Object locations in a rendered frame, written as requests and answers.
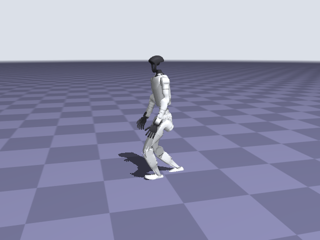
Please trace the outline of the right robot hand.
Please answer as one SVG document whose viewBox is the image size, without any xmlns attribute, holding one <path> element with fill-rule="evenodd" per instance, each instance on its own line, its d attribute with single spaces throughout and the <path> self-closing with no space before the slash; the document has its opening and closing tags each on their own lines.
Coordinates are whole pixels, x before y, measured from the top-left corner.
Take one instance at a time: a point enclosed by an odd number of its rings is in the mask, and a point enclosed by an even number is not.
<svg viewBox="0 0 320 240">
<path fill-rule="evenodd" d="M 147 112 L 145 112 L 144 115 L 143 115 L 143 117 L 141 117 L 141 118 L 137 121 L 137 128 L 139 128 L 139 129 L 141 129 L 141 130 L 142 130 L 142 128 L 143 128 L 143 130 L 144 130 L 144 125 L 145 125 L 147 119 L 149 118 L 149 117 L 146 117 L 146 114 L 147 114 Z"/>
</svg>

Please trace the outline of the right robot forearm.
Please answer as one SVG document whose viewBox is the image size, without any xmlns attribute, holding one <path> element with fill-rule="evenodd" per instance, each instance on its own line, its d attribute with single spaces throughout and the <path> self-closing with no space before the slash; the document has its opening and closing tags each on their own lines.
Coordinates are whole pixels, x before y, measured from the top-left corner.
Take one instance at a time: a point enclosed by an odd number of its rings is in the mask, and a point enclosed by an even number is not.
<svg viewBox="0 0 320 240">
<path fill-rule="evenodd" d="M 153 108 L 154 108 L 154 105 L 155 105 L 156 103 L 154 102 L 154 101 L 152 101 L 152 100 L 150 100 L 150 98 L 149 98 L 149 104 L 148 104 L 148 107 L 147 107 L 147 109 L 146 109 L 146 117 L 149 117 L 150 115 L 151 115 L 151 113 L 153 112 Z"/>
</svg>

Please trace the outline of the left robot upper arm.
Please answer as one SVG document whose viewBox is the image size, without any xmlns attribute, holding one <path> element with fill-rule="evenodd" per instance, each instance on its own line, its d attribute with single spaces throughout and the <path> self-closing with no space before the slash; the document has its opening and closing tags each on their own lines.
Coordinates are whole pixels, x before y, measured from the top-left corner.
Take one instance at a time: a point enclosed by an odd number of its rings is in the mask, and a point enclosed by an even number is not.
<svg viewBox="0 0 320 240">
<path fill-rule="evenodd" d="M 163 99 L 167 100 L 167 105 L 170 103 L 170 79 L 167 77 L 160 78 L 160 85 L 162 87 L 162 94 L 164 96 Z M 162 101 L 162 100 L 161 100 Z"/>
</svg>

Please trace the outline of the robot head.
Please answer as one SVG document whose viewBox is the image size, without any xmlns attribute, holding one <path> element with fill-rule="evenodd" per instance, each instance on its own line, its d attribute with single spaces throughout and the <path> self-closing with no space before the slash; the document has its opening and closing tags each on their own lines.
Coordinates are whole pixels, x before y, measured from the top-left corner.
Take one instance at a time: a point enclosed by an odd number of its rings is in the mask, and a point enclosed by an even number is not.
<svg viewBox="0 0 320 240">
<path fill-rule="evenodd" d="M 165 75 L 161 69 L 158 69 L 157 70 L 157 66 L 161 63 L 161 62 L 164 62 L 164 59 L 159 56 L 159 55 L 155 55 L 153 57 L 151 57 L 149 60 L 148 60 L 149 63 L 151 63 L 151 69 L 152 69 L 152 72 L 155 73 L 156 72 L 156 76 L 160 76 L 158 74 L 161 74 L 161 75 Z"/>
</svg>

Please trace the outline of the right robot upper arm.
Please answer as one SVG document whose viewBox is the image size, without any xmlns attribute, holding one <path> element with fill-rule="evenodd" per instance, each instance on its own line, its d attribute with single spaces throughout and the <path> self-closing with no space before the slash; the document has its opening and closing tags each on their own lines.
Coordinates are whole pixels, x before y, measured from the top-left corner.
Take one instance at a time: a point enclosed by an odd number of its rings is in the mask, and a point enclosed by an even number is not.
<svg viewBox="0 0 320 240">
<path fill-rule="evenodd" d="M 152 84 L 152 78 L 150 79 L 150 82 Z M 155 98 L 154 98 L 154 94 L 153 94 L 153 90 L 151 88 L 151 91 L 152 91 L 152 94 L 150 95 L 150 100 L 154 101 L 155 102 Z"/>
</svg>

